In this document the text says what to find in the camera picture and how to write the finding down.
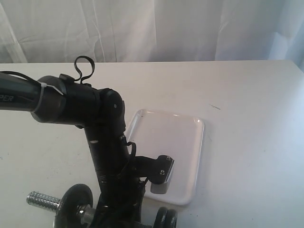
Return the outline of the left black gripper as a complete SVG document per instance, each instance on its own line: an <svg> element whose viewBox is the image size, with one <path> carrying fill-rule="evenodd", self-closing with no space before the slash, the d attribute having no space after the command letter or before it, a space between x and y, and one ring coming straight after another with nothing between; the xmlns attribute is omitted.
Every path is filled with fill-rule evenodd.
<svg viewBox="0 0 304 228"><path fill-rule="evenodd" d="M146 182L139 166L114 173L110 169L95 168L100 196L95 213L96 228L135 228L141 225L142 200Z"/></svg>

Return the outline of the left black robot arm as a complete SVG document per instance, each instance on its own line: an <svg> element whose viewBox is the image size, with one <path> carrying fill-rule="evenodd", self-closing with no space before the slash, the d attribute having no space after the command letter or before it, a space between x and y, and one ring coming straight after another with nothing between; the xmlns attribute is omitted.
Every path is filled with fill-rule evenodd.
<svg viewBox="0 0 304 228"><path fill-rule="evenodd" d="M84 129L101 194L94 214L93 195L85 184L63 196L55 226L64 228L134 228L141 222L145 183L137 173L136 145L128 142L125 105L110 88L95 89L83 79L61 74L34 80L19 72L1 71L2 110L30 112L40 123Z"/></svg>

